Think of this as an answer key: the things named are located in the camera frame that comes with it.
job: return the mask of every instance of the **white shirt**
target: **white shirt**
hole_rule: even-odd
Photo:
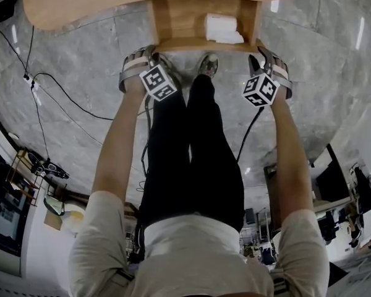
[[[94,192],[70,255],[73,296],[179,297],[252,292],[274,295],[273,277],[285,278],[294,296],[325,296],[329,266],[316,217],[292,213],[282,225],[280,268],[274,274],[239,254],[239,233],[199,215],[154,223],[145,230],[146,259],[131,282],[127,269],[122,202]]]

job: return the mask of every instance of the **floor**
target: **floor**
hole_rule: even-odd
[[[371,102],[371,0],[282,0],[275,11],[270,2],[264,4],[259,37],[289,66],[294,81],[294,97],[289,104],[307,156],[314,160],[332,142],[346,167],[357,158],[349,131]],[[22,0],[13,18],[1,23],[0,28],[25,59],[32,26],[23,13]],[[28,69],[31,74],[49,72],[85,109],[112,118],[122,100],[117,83],[124,57],[151,42],[145,3],[119,6],[57,31],[36,29]],[[188,81],[200,55],[199,51],[168,53]],[[220,52],[218,56],[221,67],[213,80],[216,100],[227,140],[237,154],[257,112],[240,93],[247,80],[247,54]],[[23,73],[22,65],[0,36],[0,120],[19,136],[21,144],[46,155],[35,103]],[[88,194],[110,121],[79,110],[51,79],[39,76],[38,81],[78,124],[37,90],[49,157],[70,174],[70,179],[63,181],[69,189]],[[141,115],[127,193],[127,200],[135,204],[142,196],[136,188],[144,180],[140,156],[146,129],[147,120]],[[258,211],[268,205],[263,167],[275,162],[275,146],[275,125],[266,110],[252,129],[239,162],[245,207]]]

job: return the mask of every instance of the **wooden table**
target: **wooden table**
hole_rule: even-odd
[[[99,11],[143,0],[23,0],[29,21],[54,30]],[[257,27],[261,2],[271,0],[149,0],[150,22],[158,50],[235,50],[253,52],[259,44]],[[206,41],[206,13],[233,15],[245,43]]]

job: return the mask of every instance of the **black pants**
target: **black pants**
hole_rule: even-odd
[[[242,176],[224,136],[214,95],[210,78],[200,75],[194,80],[187,106],[181,91],[155,102],[140,206],[144,228],[198,212],[241,230]]]

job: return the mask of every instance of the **shirt sleeve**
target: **shirt sleeve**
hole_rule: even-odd
[[[330,266],[313,211],[299,210],[284,220],[279,267],[293,296],[326,296]]]
[[[88,201],[83,227],[70,252],[72,296],[98,296],[118,269],[127,268],[124,206],[114,194],[94,192]]]

